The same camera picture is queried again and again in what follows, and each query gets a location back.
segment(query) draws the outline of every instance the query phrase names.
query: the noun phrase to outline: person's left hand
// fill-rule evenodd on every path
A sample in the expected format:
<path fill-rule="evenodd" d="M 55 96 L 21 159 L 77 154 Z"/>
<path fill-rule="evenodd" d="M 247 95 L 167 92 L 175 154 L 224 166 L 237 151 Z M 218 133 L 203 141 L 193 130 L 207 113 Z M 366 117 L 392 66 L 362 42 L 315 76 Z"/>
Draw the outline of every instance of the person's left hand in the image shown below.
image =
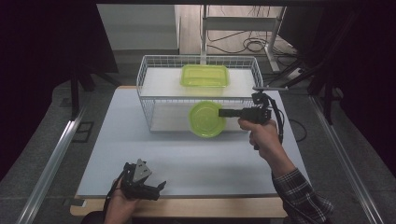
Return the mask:
<path fill-rule="evenodd" d="M 120 189 L 119 181 L 116 190 L 111 195 L 111 201 L 106 211 L 105 224 L 124 224 L 131 217 L 140 199 L 127 199 Z"/>

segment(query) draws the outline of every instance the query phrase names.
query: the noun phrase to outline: person's right hand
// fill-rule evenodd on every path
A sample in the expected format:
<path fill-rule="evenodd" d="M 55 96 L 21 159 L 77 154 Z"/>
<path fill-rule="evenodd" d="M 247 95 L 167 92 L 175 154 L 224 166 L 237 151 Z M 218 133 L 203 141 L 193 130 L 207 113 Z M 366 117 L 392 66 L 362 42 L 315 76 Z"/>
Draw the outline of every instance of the person's right hand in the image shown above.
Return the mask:
<path fill-rule="evenodd" d="M 280 177 L 295 169 L 279 142 L 274 120 L 270 119 L 263 125 L 245 119 L 239 119 L 238 123 L 241 129 L 250 131 L 249 143 L 259 147 L 260 156 L 268 162 L 275 177 Z"/>

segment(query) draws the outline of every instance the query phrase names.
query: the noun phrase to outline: plaid sleeve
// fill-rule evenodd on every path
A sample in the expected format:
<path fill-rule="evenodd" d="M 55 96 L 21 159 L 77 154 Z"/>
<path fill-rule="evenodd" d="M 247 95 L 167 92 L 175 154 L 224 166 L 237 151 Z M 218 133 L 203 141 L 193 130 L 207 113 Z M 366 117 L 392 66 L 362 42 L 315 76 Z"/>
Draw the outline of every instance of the plaid sleeve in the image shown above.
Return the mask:
<path fill-rule="evenodd" d="M 298 169 L 278 178 L 273 176 L 273 182 L 292 223 L 311 222 L 295 211 L 290 204 L 317 223 L 325 222 L 332 214 L 332 203 L 316 194 Z"/>

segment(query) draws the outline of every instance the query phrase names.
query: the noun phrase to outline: floor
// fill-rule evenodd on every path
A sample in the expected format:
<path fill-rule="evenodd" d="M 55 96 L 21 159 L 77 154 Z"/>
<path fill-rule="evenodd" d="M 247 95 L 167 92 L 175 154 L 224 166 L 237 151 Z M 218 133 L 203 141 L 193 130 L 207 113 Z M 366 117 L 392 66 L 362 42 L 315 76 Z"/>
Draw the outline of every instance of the floor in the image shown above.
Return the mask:
<path fill-rule="evenodd" d="M 190 10 L 190 14 L 194 14 L 199 18 L 198 9 L 199 7 L 192 6 L 191 8 L 186 8 L 184 11 L 189 12 Z M 250 10 L 252 10 L 252 12 L 249 11 L 249 8 L 241 9 L 243 15 L 247 16 L 251 15 L 253 12 L 258 12 L 257 8 L 250 8 Z M 233 9 L 228 7 L 212 7 L 210 9 L 211 15 L 212 13 L 231 15 L 232 12 Z M 266 13 L 267 8 L 261 8 L 261 13 L 263 12 Z M 199 34 L 197 33 L 197 31 L 199 32 L 197 24 L 192 25 L 191 23 L 188 27 L 191 28 L 191 32 Z M 219 38 L 224 34 L 210 33 L 209 35 L 210 38 Z M 238 38 L 238 41 L 242 43 L 246 36 L 238 35 Z M 199 52 L 199 38 L 198 40 L 187 40 L 186 42 L 193 44 L 189 47 L 183 47 L 183 44 L 181 44 L 180 53 L 190 54 Z M 279 49 L 283 48 L 282 50 L 291 50 L 291 52 L 293 52 L 290 46 L 282 42 L 280 38 L 279 41 L 276 42 L 277 45 L 279 45 Z M 219 44 L 217 45 L 219 48 L 229 51 L 237 51 L 240 49 L 240 46 L 230 43 L 222 45 L 220 41 L 217 41 L 216 44 Z M 209 51 L 209 53 L 221 53 L 214 49 L 209 50 L 213 50 Z M 122 85 L 134 85 L 135 75 L 139 69 L 141 57 L 146 53 L 145 51 L 115 52 L 120 73 L 110 75 L 119 80 Z M 149 52 L 148 54 L 153 53 L 169 54 L 171 52 L 156 51 Z M 264 74 L 264 80 L 269 81 L 276 77 L 276 75 L 272 74 L 265 57 L 257 57 L 257 59 L 259 67 Z M 292 63 L 292 59 L 286 59 L 284 63 Z M 49 191 L 42 205 L 37 211 L 34 223 L 79 223 L 82 220 L 82 217 L 73 217 L 70 215 L 67 200 L 74 198 L 79 180 L 84 172 L 84 167 L 88 162 L 95 144 L 95 139 L 100 132 L 100 127 L 106 115 L 108 104 L 116 89 L 115 86 L 95 75 L 92 75 L 92 78 L 96 87 L 95 91 L 90 94 L 90 106 L 83 118 L 83 121 L 93 122 L 91 136 L 84 143 L 74 141 L 70 144 L 57 175 L 52 185 L 49 187 Z M 354 189 L 350 187 L 349 180 L 341 168 L 339 159 L 333 152 L 330 140 L 326 137 L 323 127 L 318 123 L 318 117 L 305 90 L 309 81 L 309 79 L 305 80 L 289 91 L 281 92 L 281 95 L 289 118 L 301 122 L 307 131 L 305 140 L 299 142 L 298 145 L 299 148 L 305 149 L 301 151 L 301 153 L 306 163 L 308 173 L 310 174 L 310 178 L 313 180 L 312 185 L 317 192 L 329 198 L 334 204 L 334 223 L 370 223 L 364 214 Z M 51 156 L 52 150 L 55 149 L 58 140 L 63 134 L 64 127 L 70 119 L 69 92 L 70 88 L 67 82 L 54 90 L 52 104 L 49 107 L 46 117 L 42 120 L 35 135 L 8 172 L 7 176 L 0 182 L 0 223 L 15 223 L 18 216 L 21 214 L 22 208 L 26 204 L 35 183 Z M 301 107 L 306 108 L 304 113 L 299 109 Z M 384 223 L 396 223 L 396 216 L 394 215 L 396 214 L 396 208 L 394 206 L 394 202 L 396 202 L 396 180 L 394 176 L 379 159 L 374 149 L 361 135 L 359 130 L 350 122 L 340 108 L 339 103 L 333 102 L 332 108 L 333 127 L 337 131 L 347 154 L 352 159 L 354 167 L 370 192 Z M 304 130 L 300 125 L 294 123 L 292 129 L 297 139 L 304 137 Z M 80 139 L 80 137 L 83 138 L 84 136 L 76 134 L 75 140 Z M 208 223 L 208 220 L 201 221 L 201 223 Z M 273 224 L 282 222 L 280 219 L 211 219 L 210 221 L 211 223 L 260 222 Z M 197 220 L 189 219 L 137 219 L 134 221 L 134 223 L 172 224 L 192 222 L 198 223 Z"/>

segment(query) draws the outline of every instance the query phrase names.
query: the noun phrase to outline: white tabletop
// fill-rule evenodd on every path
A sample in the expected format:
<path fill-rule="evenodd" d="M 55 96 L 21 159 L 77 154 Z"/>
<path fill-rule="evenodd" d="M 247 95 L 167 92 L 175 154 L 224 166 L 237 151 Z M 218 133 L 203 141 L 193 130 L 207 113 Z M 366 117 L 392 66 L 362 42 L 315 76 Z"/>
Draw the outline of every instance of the white tabletop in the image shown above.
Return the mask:
<path fill-rule="evenodd" d="M 268 91 L 285 113 L 277 91 Z M 285 113 L 283 147 L 308 177 Z M 275 194 L 271 170 L 248 142 L 248 133 L 204 139 L 193 133 L 151 133 L 136 89 L 117 89 L 77 195 L 103 198 L 125 162 L 147 162 L 147 185 L 167 184 L 164 198 L 261 197 Z"/>

